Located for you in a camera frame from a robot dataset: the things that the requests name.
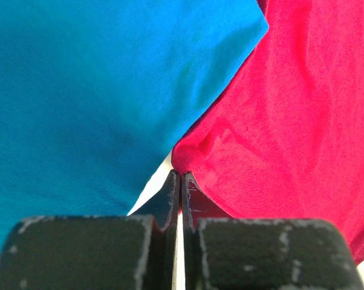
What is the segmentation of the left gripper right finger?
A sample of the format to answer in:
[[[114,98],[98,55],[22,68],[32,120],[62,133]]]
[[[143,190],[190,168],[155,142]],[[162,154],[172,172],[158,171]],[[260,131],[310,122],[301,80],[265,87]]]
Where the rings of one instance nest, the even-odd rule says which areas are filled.
[[[187,289],[363,289],[337,228],[320,219],[235,219],[181,177]]]

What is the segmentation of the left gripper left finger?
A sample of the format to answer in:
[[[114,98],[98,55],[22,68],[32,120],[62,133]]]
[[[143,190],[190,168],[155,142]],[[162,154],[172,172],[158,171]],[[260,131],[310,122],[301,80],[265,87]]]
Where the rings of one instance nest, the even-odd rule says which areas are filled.
[[[171,289],[180,176],[129,216],[35,216],[0,252],[0,289]]]

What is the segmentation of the red polo shirt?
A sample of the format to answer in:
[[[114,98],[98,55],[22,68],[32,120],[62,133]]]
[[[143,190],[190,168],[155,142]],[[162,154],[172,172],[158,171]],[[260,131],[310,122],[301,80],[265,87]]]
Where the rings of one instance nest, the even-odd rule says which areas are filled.
[[[260,1],[269,29],[172,165],[235,218],[319,218],[364,260],[364,1]]]

